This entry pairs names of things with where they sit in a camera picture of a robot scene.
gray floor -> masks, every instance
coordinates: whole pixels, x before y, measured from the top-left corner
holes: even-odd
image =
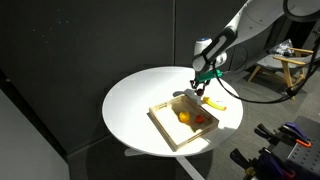
[[[258,75],[247,83],[249,74],[240,74],[243,78],[229,81],[238,94],[247,99],[270,101],[280,97],[285,86],[272,82],[266,75]],[[258,157],[266,140],[257,136],[253,130],[263,123],[268,129],[277,129],[282,123],[294,121],[305,116],[320,123],[320,71],[316,72],[295,101],[280,104],[262,105],[243,102],[244,116],[235,134],[214,151],[187,157],[205,179],[242,179],[244,170],[230,158],[235,148],[248,159]],[[161,179],[189,180],[189,175],[173,158],[141,155],[125,157],[124,145],[109,136],[90,148],[69,156],[69,168],[72,180],[124,180],[124,179]]]

wooden box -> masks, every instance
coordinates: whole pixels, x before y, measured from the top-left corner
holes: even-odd
[[[179,121],[180,112],[189,112],[190,121]],[[179,95],[168,102],[149,108],[151,119],[173,151],[217,128],[219,120],[187,95]],[[204,122],[197,123],[198,115]]]

chair leg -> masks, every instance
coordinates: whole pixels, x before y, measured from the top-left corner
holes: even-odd
[[[251,82],[251,80],[254,78],[254,76],[259,72],[259,70],[261,69],[260,66],[257,66],[254,71],[252,72],[251,76],[249,77],[247,82]]]
[[[287,82],[287,86],[288,87],[292,87],[293,84],[292,84],[292,80],[291,80],[291,75],[290,75],[290,70],[289,70],[289,65],[287,62],[283,62],[281,61],[282,63],[282,67],[283,67],[283,73],[284,73],[284,78]]]

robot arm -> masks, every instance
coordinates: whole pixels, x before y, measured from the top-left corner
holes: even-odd
[[[191,86],[196,89],[200,83],[209,84],[208,75],[213,66],[218,67],[226,60],[225,50],[246,41],[269,27],[281,15],[293,20],[314,21],[320,17],[317,0],[248,0],[221,33],[213,40],[201,39],[196,42],[192,62],[195,79]]]

table top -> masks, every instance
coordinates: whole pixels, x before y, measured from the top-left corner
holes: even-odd
[[[159,67],[124,78],[111,88],[104,99],[102,115],[106,126],[128,147],[150,155],[190,156],[216,148],[237,130],[243,116],[241,101],[230,96],[216,79],[211,80],[203,96],[225,105],[227,109],[220,111],[207,104],[201,106],[219,120],[218,128],[176,152],[172,151],[148,116],[149,107],[169,101],[180,94],[197,98],[197,102],[201,104],[200,97],[194,94],[190,85],[194,74],[192,68]],[[237,95],[228,83],[220,80],[229,91]]]

